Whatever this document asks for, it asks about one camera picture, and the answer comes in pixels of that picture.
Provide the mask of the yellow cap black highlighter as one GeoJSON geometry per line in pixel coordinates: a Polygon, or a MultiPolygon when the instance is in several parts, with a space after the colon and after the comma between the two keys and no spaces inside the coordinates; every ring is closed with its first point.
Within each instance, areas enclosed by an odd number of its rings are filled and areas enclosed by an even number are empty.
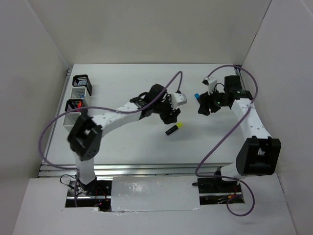
{"type": "Polygon", "coordinates": [[[169,128],[165,134],[167,136],[171,135],[172,133],[174,133],[175,131],[179,130],[181,127],[183,126],[182,122],[178,122],[177,124],[175,124],[174,126],[172,126],[171,128],[169,128]]]}

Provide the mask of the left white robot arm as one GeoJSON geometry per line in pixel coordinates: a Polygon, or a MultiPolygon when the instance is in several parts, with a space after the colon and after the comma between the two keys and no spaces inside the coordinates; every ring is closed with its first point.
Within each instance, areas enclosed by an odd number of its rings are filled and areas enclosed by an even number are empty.
{"type": "Polygon", "coordinates": [[[180,91],[169,94],[163,86],[154,84],[148,92],[130,99],[116,111],[95,116],[82,112],[67,138],[75,156],[79,190],[85,195],[92,195],[96,191],[98,183],[94,172],[94,157],[106,134],[151,114],[158,114],[164,124],[175,123],[180,114],[179,106],[186,102],[186,96],[180,91]]]}

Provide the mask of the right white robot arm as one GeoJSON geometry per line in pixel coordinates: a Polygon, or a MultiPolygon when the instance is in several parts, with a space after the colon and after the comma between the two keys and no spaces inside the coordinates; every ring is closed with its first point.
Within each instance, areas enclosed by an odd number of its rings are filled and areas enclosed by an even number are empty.
{"type": "Polygon", "coordinates": [[[208,116],[222,107],[228,107],[238,119],[244,144],[234,163],[217,169],[213,181],[215,190],[224,192],[230,187],[230,181],[248,176],[266,176],[275,172],[281,150],[279,139],[273,138],[262,124],[248,90],[243,90],[240,77],[230,75],[224,78],[224,90],[217,90],[218,81],[206,77],[203,84],[208,91],[198,98],[198,113],[208,116]]]}

